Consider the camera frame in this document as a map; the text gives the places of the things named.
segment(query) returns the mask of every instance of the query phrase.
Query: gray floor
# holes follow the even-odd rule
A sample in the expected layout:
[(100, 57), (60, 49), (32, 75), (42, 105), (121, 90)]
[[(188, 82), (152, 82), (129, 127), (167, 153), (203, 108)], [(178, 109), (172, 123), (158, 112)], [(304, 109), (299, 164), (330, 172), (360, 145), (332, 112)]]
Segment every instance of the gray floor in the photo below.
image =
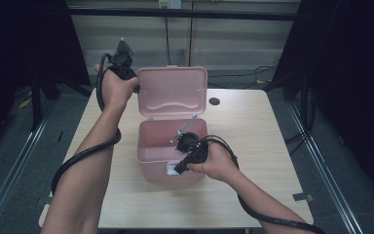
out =
[[(237, 75), (251, 72), (253, 71), (210, 71), (209, 75)], [(259, 82), (271, 79), (273, 72), (274, 69), (259, 74), (257, 76)], [(255, 78), (255, 76), (209, 77), (208, 81), (217, 86), (238, 89), (252, 84)], [(250, 89), (257, 89), (265, 84), (256, 82)], [(52, 176), (62, 162), (88, 100), (87, 97), (76, 94), (68, 88), (60, 87), (60, 89), (62, 95), (55, 103), (55, 109), (48, 119), (45, 130), (0, 216), (0, 233), (38, 233), (40, 230), (38, 218), (44, 206), (42, 198), (48, 196), (50, 192)], [(27, 88), (19, 90), (20, 95), (16, 98), (14, 108), (0, 130), (0, 185), (30, 134), (31, 105), (18, 109), (25, 91)], [(293, 137), (298, 130), (288, 105), (282, 98), (281, 89), (270, 91), (268, 96), (283, 138)], [(51, 105), (51, 102), (45, 99), (43, 103), (44, 107)], [(338, 134), (319, 109), (312, 135), (330, 171), (352, 206), (363, 233), (374, 233), (374, 182), (357, 164), (351, 150), (341, 144)], [(298, 142), (289, 144), (289, 151), (292, 151), (297, 144)], [(329, 234), (349, 233), (306, 146), (302, 145), (291, 157), (304, 192), (311, 194), (315, 199), (309, 203), (315, 225)], [(117, 233), (117, 230), (99, 230), (99, 233)], [(127, 230), (126, 233), (173, 233), (173, 231)], [(197, 230), (196, 233), (233, 234), (244, 233), (244, 230)], [(263, 231), (254, 229), (253, 233), (263, 233)]]

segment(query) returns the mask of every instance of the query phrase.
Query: box lid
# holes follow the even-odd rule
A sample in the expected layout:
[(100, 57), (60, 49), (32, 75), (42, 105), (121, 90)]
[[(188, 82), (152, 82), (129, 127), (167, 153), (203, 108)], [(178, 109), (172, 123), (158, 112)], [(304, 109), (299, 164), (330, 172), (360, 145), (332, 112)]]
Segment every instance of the box lid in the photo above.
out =
[(202, 67), (154, 67), (136, 72), (139, 112), (146, 117), (202, 114), (207, 71)]

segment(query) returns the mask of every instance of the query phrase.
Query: hand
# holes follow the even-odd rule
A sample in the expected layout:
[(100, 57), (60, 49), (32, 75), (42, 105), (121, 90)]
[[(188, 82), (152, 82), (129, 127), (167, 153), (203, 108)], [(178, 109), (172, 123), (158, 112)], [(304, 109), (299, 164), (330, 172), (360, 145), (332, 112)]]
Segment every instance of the hand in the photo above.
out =
[[(94, 70), (96, 72), (99, 71), (99, 64), (94, 67)], [(105, 109), (126, 105), (132, 95), (133, 88), (137, 84), (137, 77), (125, 81), (120, 79), (111, 70), (105, 71), (102, 81), (102, 99), (104, 101)]]
[(208, 145), (208, 156), (204, 163), (188, 164), (187, 168), (224, 182), (232, 173), (239, 172), (226, 149), (214, 142)]

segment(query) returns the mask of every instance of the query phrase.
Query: forearm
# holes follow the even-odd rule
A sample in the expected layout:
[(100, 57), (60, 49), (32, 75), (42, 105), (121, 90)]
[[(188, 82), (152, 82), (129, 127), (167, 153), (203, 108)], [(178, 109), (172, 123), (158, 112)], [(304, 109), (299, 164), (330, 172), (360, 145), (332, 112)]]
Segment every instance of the forearm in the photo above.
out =
[[(76, 153), (113, 138), (124, 109), (124, 105), (105, 109)], [(113, 146), (98, 151), (64, 173), (56, 188), (43, 233), (47, 230), (52, 233), (96, 233), (112, 152)]]
[[(262, 215), (305, 222), (298, 214), (270, 196), (240, 171), (225, 180), (244, 199), (247, 205)], [(311, 233), (300, 229), (260, 222), (267, 233)]]

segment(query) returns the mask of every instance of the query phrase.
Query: wall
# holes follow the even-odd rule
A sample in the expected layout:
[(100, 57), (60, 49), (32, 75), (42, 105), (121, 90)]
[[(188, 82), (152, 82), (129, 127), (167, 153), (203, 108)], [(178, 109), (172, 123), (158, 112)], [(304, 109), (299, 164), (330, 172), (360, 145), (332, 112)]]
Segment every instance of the wall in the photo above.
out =
[[(158, 8), (158, 1), (69, 0), (70, 6)], [(182, 1), (182, 9), (296, 13), (298, 0)], [(124, 37), (135, 51), (133, 66), (168, 64), (163, 18), (73, 16), (88, 67), (113, 53)], [(207, 69), (254, 69), (279, 62), (292, 22), (244, 19), (168, 19), (172, 64)]]

